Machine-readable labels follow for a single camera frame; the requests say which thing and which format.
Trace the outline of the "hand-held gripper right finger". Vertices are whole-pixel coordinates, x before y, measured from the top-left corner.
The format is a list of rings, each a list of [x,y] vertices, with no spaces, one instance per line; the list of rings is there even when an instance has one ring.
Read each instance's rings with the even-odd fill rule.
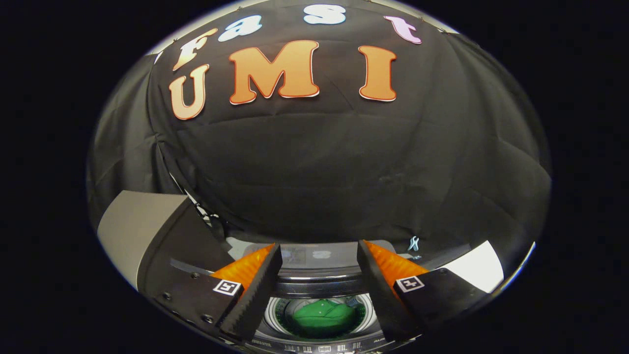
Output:
[[[357,243],[356,258],[389,341],[410,340],[450,325],[489,296],[449,269],[428,270],[368,240]]]

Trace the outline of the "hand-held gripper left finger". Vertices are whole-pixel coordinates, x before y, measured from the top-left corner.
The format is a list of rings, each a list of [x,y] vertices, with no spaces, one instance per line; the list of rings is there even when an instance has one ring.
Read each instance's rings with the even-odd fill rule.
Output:
[[[225,274],[178,275],[157,287],[152,298],[176,320],[213,340],[250,341],[282,265],[280,244],[273,243],[227,266],[233,275],[242,275],[242,281]]]

